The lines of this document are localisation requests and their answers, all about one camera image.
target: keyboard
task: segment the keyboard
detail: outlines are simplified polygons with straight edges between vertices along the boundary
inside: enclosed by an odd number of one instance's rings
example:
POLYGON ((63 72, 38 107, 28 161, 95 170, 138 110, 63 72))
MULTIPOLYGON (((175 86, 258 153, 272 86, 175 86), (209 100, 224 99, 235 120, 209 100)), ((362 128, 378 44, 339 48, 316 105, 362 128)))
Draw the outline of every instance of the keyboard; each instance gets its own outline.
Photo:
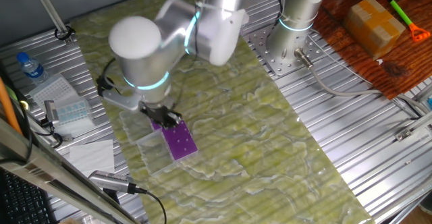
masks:
POLYGON ((57 223, 47 193, 0 168, 0 220, 10 224, 57 223))

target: transparent plastic container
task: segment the transparent plastic container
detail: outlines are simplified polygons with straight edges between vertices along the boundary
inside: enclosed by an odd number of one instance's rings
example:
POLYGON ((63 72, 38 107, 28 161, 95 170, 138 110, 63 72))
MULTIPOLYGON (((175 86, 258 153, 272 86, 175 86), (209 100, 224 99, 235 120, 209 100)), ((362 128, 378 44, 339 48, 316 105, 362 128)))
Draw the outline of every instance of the transparent plastic container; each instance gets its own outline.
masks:
POLYGON ((80 100, 78 93, 61 74, 51 76, 29 94, 44 112, 47 112, 45 100, 54 100, 57 108, 80 100))
POLYGON ((148 174, 156 175, 174 164, 167 148, 165 137, 160 130, 136 141, 148 174))
POLYGON ((66 134, 75 136, 95 127, 90 114, 90 105, 85 98, 80 97, 79 101, 60 107, 56 103, 56 107, 59 116, 59 123, 55 125, 54 130, 56 133, 62 136, 66 134))
POLYGON ((123 123, 123 130, 126 132, 130 144, 136 144, 137 140, 153 132, 150 121, 144 113, 122 111, 119 116, 123 123))

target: glowing blue ring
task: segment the glowing blue ring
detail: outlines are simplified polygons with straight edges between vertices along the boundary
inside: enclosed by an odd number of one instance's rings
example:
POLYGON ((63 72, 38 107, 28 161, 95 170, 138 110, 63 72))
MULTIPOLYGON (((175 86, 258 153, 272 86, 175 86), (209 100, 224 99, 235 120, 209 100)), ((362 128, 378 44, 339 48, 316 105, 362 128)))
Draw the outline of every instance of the glowing blue ring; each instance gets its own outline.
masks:
POLYGON ((124 78, 124 80, 131 86, 131 87, 135 87, 135 88, 137 88, 137 89, 139 89, 139 90, 152 90, 152 89, 155 89, 155 88, 157 88, 158 86, 160 86, 160 85, 162 85, 167 79, 168 79, 168 76, 169 76, 169 72, 167 72, 167 73, 165 73, 165 75, 164 75, 164 77, 160 80, 160 81, 158 81, 158 82, 156 82, 156 83, 154 83, 153 85, 150 85, 150 86, 135 86, 135 85, 133 85, 132 83, 130 83, 129 81, 128 81, 128 79, 126 79, 126 78, 124 78))
POLYGON ((200 17, 200 12, 197 11, 195 16, 191 19, 189 23, 188 29, 186 29, 186 37, 184 38, 184 48, 187 54, 189 54, 188 45, 189 45, 190 34, 192 33, 192 30, 194 29, 196 21, 198 20, 199 17, 200 17))
POLYGON ((284 28, 289 29, 289 30, 294 31, 294 32, 302 32, 302 31, 306 31, 306 30, 308 30, 309 28, 312 28, 312 25, 313 25, 313 23, 312 23, 312 24, 311 24, 309 27, 307 27, 307 28, 303 28, 303 29, 295 29, 295 28, 290 28, 289 26, 286 26, 286 25, 282 22, 282 19, 281 19, 281 18, 279 19, 279 22, 282 24, 282 26, 284 26, 284 28))

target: cardboard box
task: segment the cardboard box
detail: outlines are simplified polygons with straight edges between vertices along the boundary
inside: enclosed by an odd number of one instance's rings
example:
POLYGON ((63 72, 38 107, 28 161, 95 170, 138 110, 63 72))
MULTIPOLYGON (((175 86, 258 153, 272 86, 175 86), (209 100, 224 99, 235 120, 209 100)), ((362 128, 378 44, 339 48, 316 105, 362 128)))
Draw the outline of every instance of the cardboard box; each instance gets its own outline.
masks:
POLYGON ((405 30, 376 0, 363 0, 351 7, 344 26, 374 60, 389 53, 405 30))

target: white paper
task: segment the white paper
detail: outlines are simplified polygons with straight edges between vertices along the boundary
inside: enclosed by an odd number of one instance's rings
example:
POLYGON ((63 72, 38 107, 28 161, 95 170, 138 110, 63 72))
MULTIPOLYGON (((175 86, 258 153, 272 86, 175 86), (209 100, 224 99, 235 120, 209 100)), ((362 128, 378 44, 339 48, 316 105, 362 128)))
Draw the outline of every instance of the white paper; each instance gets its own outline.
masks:
POLYGON ((69 162, 88 177, 96 170, 114 173, 114 147, 112 140, 71 146, 69 162))

